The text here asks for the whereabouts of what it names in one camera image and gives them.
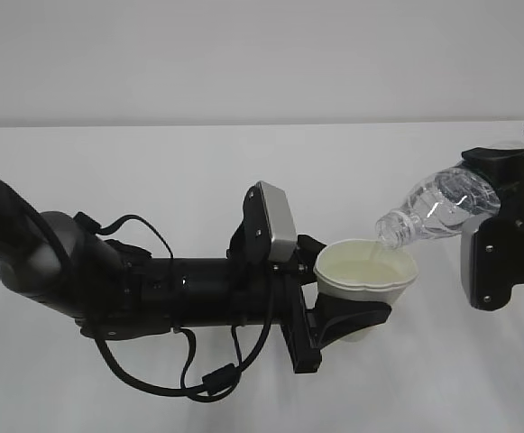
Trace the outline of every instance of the water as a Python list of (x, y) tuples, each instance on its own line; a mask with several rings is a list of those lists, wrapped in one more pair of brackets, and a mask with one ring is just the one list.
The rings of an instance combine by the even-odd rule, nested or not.
[(380, 252), (383, 250), (383, 243), (382, 242), (376, 242), (374, 245), (373, 245), (373, 249), (372, 251), (370, 252), (370, 261), (372, 262), (375, 262), (376, 259), (378, 258), (378, 255), (380, 255)]
[(348, 260), (332, 263), (324, 274), (337, 281), (361, 284), (390, 284), (403, 277), (387, 264), (373, 260)]

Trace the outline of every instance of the paper cup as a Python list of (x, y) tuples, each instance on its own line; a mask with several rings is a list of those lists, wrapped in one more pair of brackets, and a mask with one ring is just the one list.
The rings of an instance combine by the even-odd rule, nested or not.
[[(389, 250), (378, 241), (348, 239), (324, 248), (317, 257), (314, 273), (320, 293), (340, 299), (375, 300), (392, 305), (416, 280), (418, 266), (402, 249)], [(342, 339), (357, 341), (369, 330), (366, 328)]]

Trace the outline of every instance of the white paper cup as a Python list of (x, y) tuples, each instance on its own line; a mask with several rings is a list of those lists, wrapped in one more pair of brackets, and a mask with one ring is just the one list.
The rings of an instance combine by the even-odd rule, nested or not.
[[(332, 270), (340, 262), (362, 262), (384, 264), (393, 270), (379, 281), (369, 275), (352, 278)], [(317, 290), (329, 296), (348, 300), (374, 300), (392, 305), (401, 293), (418, 277), (418, 266), (412, 256), (402, 249), (389, 250), (381, 247), (378, 241), (347, 239), (324, 248), (316, 260), (314, 273), (317, 277)], [(362, 339), (369, 328), (345, 336), (346, 341)]]

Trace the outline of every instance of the cup rim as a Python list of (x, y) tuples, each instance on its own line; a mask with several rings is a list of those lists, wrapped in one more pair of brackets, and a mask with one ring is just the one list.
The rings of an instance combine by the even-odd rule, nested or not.
[(367, 290), (371, 290), (371, 289), (376, 289), (377, 291), (385, 292), (385, 291), (395, 290), (395, 289), (400, 288), (402, 286), (407, 287), (412, 282), (414, 282), (417, 279), (417, 277), (419, 276), (419, 270), (418, 270), (418, 265), (416, 264), (416, 261), (414, 260), (414, 258), (411, 256), (410, 253), (408, 253), (406, 251), (403, 251), (403, 250), (401, 250), (401, 252), (404, 253), (406, 257), (408, 257), (408, 259), (410, 260), (410, 262), (412, 263), (412, 265), (414, 267), (414, 275), (411, 278), (407, 279), (407, 280), (389, 282), (389, 283), (384, 283), (384, 284), (355, 284), (355, 285), (353, 285), (353, 284), (342, 284), (340, 282), (333, 281), (332, 279), (326, 277), (326, 275), (324, 275), (322, 272), (319, 271), (319, 269), (317, 268), (317, 264), (319, 263), (320, 255), (322, 255), (322, 253), (327, 248), (332, 247), (332, 246), (336, 246), (336, 245), (339, 245), (339, 244), (346, 244), (346, 243), (351, 243), (351, 242), (362, 242), (362, 243), (368, 243), (368, 244), (378, 244), (380, 241), (373, 240), (373, 239), (352, 238), (352, 239), (344, 239), (342, 241), (337, 241), (337, 242), (334, 242), (333, 244), (326, 245), (326, 247), (322, 251), (320, 251), (320, 253), (317, 255), (316, 263), (314, 264), (314, 273), (316, 274), (317, 278), (319, 278), (319, 279), (321, 279), (323, 281), (326, 281), (328, 284), (337, 287), (339, 290), (346, 290), (346, 291), (351, 291), (351, 292), (357, 292), (357, 291), (367, 291)]

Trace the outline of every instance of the black cable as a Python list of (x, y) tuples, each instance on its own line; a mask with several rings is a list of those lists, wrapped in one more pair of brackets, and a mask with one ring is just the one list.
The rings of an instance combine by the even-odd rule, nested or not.
[(273, 317), (273, 302), (274, 302), (274, 294), (273, 289), (271, 285), (271, 275), (269, 272), (266, 271), (265, 275), (266, 279), (266, 285), (268, 290), (268, 306), (266, 308), (265, 318), (263, 319), (263, 328), (262, 332), (260, 333), (260, 336), (258, 337), (258, 341), (255, 343), (255, 346), (252, 349), (252, 352), (250, 352), (249, 355), (246, 356), (244, 359), (244, 362), (239, 366), (240, 372), (244, 372), (250, 365), (252, 365), (253, 361), (258, 357), (260, 352), (263, 349), (263, 346), (265, 345), (265, 342), (268, 339), (268, 335), (270, 334), (271, 329), (271, 319)]
[[(242, 365), (242, 349), (240, 348), (240, 342), (237, 339), (237, 332), (235, 330), (236, 328), (237, 328), (237, 325), (232, 325), (231, 334), (232, 334), (232, 339), (234, 340), (235, 356), (237, 357), (237, 363), (238, 363), (238, 368), (239, 368)], [(181, 388), (185, 389), (186, 388), (186, 375), (196, 355), (197, 340), (196, 340), (196, 335), (190, 329), (181, 328), (179, 332), (183, 333), (186, 336), (186, 338), (188, 339), (188, 347), (189, 347), (188, 359), (186, 360), (186, 363), (183, 366), (183, 369), (181, 370), (181, 377), (179, 379), (179, 384)], [(235, 379), (235, 382), (232, 383), (232, 385), (229, 388), (227, 388), (225, 391), (220, 392), (216, 395), (197, 395), (196, 394), (196, 395), (189, 395), (188, 398), (192, 401), (197, 401), (200, 403), (213, 403), (215, 401), (220, 401), (224, 399), (225, 397), (227, 397), (229, 394), (231, 394), (235, 390), (235, 388), (237, 388), (237, 385), (240, 382), (241, 376), (242, 375), (240, 373), (237, 376), (237, 378)]]
[(107, 342), (99, 332), (99, 329), (96, 326), (93, 315), (90, 313), (88, 304), (85, 300), (85, 296), (81, 287), (77, 284), (77, 276), (73, 271), (73, 264), (69, 258), (65, 248), (61, 244), (61, 241), (55, 235), (47, 221), (43, 219), (41, 214), (37, 212), (29, 203), (27, 203), (21, 196), (15, 194), (18, 197), (19, 202), (22, 206), (23, 212), (29, 217), (29, 219), (35, 224), (35, 226), (41, 231), (47, 242), (50, 244), (53, 252), (58, 257), (61, 265), (61, 275), (63, 278), (67, 278), (67, 283), (70, 284), (75, 290), (78, 296), (80, 297), (83, 303), (84, 316), (87, 324), (91, 329), (93, 334), (94, 341), (96, 342), (97, 348), (101, 353), (101, 356), (106, 361), (107, 366), (112, 371), (112, 373), (117, 376), (122, 382), (132, 386), (133, 388), (142, 391), (148, 392), (149, 394), (159, 395), (163, 397), (185, 397), (190, 394), (198, 394), (204, 392), (206, 387), (201, 384), (199, 386), (192, 386), (186, 389), (176, 389), (176, 388), (165, 388), (161, 386), (152, 385), (136, 379), (127, 373), (121, 365), (115, 360), (113, 354), (107, 346)]
[[(273, 294), (273, 289), (271, 286), (270, 273), (266, 272), (265, 277), (266, 277), (266, 285), (268, 289), (268, 306), (266, 309), (265, 318), (263, 320), (262, 332), (260, 333), (260, 336), (258, 337), (255, 343), (255, 346), (252, 349), (252, 352), (250, 352), (250, 354), (247, 355), (244, 361), (242, 360), (242, 350), (240, 348), (239, 339), (237, 337), (237, 326), (233, 325), (231, 327), (232, 339), (234, 340), (235, 354), (238, 360), (237, 370), (239, 371), (239, 375), (237, 376), (237, 379), (228, 389), (226, 389), (223, 392), (220, 392), (217, 395), (213, 395), (213, 396), (203, 396), (203, 395), (197, 395), (197, 394), (189, 395), (188, 398), (190, 400), (198, 401), (202, 403), (211, 403), (214, 401), (220, 401), (223, 398), (227, 397), (237, 387), (238, 383), (240, 382), (242, 373), (255, 361), (255, 359), (258, 357), (258, 355), (262, 351), (268, 339), (268, 335), (270, 334), (270, 330), (271, 330), (271, 319), (273, 317), (273, 302), (274, 302), (274, 294)], [(193, 333), (193, 331), (189, 329), (182, 328), (179, 330), (179, 332), (183, 333), (186, 336), (186, 338), (188, 339), (188, 359), (185, 365), (183, 366), (183, 369), (181, 371), (181, 378), (179, 380), (179, 384), (181, 388), (185, 388), (185, 378), (188, 373), (188, 369), (191, 366), (191, 363), (193, 363), (193, 360), (196, 355), (197, 340), (196, 340), (196, 335)]]
[(170, 253), (170, 258), (173, 261), (173, 251), (171, 250), (169, 244), (166, 242), (165, 239), (163, 239), (163, 236), (161, 236), (160, 232), (158, 232), (154, 226), (152, 226), (145, 219), (141, 218), (139, 215), (123, 215), (121, 218), (117, 219), (116, 221), (114, 221), (114, 223), (110, 224), (109, 226), (97, 230), (97, 233), (102, 236), (112, 235), (117, 230), (119, 230), (123, 224), (131, 220), (139, 221), (140, 223), (143, 223), (147, 228), (152, 230), (153, 234), (156, 235), (160, 239), (161, 243), (165, 245), (168, 252)]

